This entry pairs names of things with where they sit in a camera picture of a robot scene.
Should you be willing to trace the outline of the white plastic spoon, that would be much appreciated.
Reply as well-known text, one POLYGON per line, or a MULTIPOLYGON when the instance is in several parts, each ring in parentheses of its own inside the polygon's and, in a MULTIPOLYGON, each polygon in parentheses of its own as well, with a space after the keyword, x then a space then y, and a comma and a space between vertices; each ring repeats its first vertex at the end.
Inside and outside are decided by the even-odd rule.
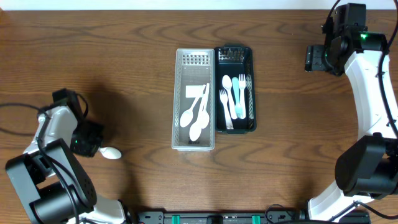
POLYGON ((200 137, 200 134, 202 131, 201 124, 203 121, 203 110, 204 110, 207 94, 208 94, 208 91, 206 90, 201 99, 197 120, 190 127, 189 136, 190 136, 190 140, 193 142, 195 142, 200 137))
POLYGON ((195 105, 197 104, 198 100, 203 96, 203 91, 204 91, 205 87, 206 87, 206 85, 202 85, 200 87, 200 92, 197 92, 191 107, 182 113, 182 115, 180 117, 180 126, 182 128, 188 126, 190 124, 190 122, 192 121, 193 109, 194 109, 195 105))
POLYGON ((237 114, 236 114, 235 104, 234 104, 233 96, 232 96, 232 93, 231 93, 232 81, 231 81, 231 78, 228 75, 224 75, 223 76, 222 85, 223 85, 224 89, 227 91, 227 94, 228 94, 228 104, 229 104, 231 118, 232 119, 237 119, 238 117, 237 117, 237 114))
POLYGON ((209 119, 210 119, 209 114, 206 111, 206 107, 207 107, 207 104, 208 104, 209 91, 210 91, 210 84, 207 83, 206 84, 206 88, 205 88, 205 94, 202 96, 201 106, 200 106, 200 110, 199 110, 199 113, 200 113, 200 122, 199 122, 199 124, 200 124, 200 127, 202 129, 205 129, 207 127, 207 125, 209 123, 209 119))
POLYGON ((99 152, 106 159, 117 160, 122 157, 121 152, 114 147, 101 147, 99 152))

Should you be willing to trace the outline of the white plastic fork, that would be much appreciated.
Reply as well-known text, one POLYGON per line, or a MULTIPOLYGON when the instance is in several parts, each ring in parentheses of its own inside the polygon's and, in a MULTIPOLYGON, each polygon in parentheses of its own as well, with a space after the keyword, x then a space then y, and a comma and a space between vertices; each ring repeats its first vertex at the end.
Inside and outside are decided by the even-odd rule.
POLYGON ((246 104, 245 104, 245 95, 244 95, 245 88, 246 88, 246 76, 245 74, 240 74, 239 89, 240 89, 240 104, 242 107, 241 119, 246 118, 246 104))
POLYGON ((239 119, 243 119, 243 109, 240 104, 240 97, 239 97, 239 79, 237 77, 232 78, 232 84, 233 84, 233 91, 234 91, 234 96, 235 96, 235 110, 237 117, 239 119))
POLYGON ((222 103, 223 109, 224 109, 224 118, 225 118, 225 123, 226 123, 226 129, 234 129, 233 123, 231 120, 231 116, 229 113, 229 109, 228 109, 228 96, 227 96, 226 90, 224 90, 224 89, 220 90, 220 100, 221 100, 221 103, 222 103))

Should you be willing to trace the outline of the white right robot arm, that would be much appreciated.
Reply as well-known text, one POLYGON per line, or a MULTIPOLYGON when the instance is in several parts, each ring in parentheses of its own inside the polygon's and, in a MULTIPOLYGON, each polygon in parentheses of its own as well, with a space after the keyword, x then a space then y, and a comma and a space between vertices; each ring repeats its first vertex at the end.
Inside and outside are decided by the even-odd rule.
POLYGON ((358 118, 358 140, 338 158, 335 179, 308 201, 311 220, 338 222, 357 206, 397 194, 397 102, 389 75, 389 44, 381 33, 326 33, 310 46, 307 71, 346 75, 358 118))

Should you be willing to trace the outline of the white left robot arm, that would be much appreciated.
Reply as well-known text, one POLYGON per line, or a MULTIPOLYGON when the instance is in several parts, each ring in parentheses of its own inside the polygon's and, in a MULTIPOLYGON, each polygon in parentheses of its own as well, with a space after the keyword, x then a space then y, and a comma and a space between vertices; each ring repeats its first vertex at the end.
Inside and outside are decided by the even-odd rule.
POLYGON ((57 102, 38 110, 39 126, 6 173, 32 223, 135 223, 120 200, 99 196, 76 156, 120 159, 104 147, 102 126, 85 119, 79 103, 57 102))

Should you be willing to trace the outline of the dark green plastic basket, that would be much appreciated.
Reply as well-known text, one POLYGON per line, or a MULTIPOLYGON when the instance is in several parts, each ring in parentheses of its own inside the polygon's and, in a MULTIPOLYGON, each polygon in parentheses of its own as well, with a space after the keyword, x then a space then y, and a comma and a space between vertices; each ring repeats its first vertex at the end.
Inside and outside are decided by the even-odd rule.
MULTIPOLYGON (((249 47, 239 45, 225 45, 223 47, 217 47, 215 48, 215 65, 216 130, 226 134, 246 134, 248 132, 255 131, 257 128, 257 120, 252 50, 249 47), (246 76, 246 88, 244 91, 246 118, 231 118, 234 129, 226 129, 224 109, 220 100, 220 90, 224 89, 222 78, 224 75, 228 75, 232 81, 232 78, 234 77, 239 79, 240 74, 245 74, 246 76)), ((236 100, 233 91, 233 84, 231 93, 235 104, 236 100)))

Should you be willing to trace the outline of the clear white plastic basket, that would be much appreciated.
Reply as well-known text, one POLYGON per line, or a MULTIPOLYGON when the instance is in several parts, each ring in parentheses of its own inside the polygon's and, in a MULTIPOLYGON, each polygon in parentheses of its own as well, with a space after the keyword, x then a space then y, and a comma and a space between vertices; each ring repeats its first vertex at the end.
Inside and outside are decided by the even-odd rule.
POLYGON ((174 108, 172 149, 178 151, 210 151, 215 148, 215 51, 213 49, 177 49, 175 60, 174 108), (184 128, 180 126, 182 113, 189 109, 202 85, 210 84, 206 111, 209 123, 200 137, 190 140, 191 125, 197 120, 202 97, 193 109, 193 119, 184 128))

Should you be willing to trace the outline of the black aluminium rail with clips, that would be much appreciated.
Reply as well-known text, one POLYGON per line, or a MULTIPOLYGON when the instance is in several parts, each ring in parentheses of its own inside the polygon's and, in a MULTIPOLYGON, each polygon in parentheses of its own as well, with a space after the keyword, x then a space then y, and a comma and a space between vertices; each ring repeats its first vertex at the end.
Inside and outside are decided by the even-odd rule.
POLYGON ((304 210, 271 205, 263 212, 138 212, 138 224, 306 224, 323 223, 311 220, 304 210))

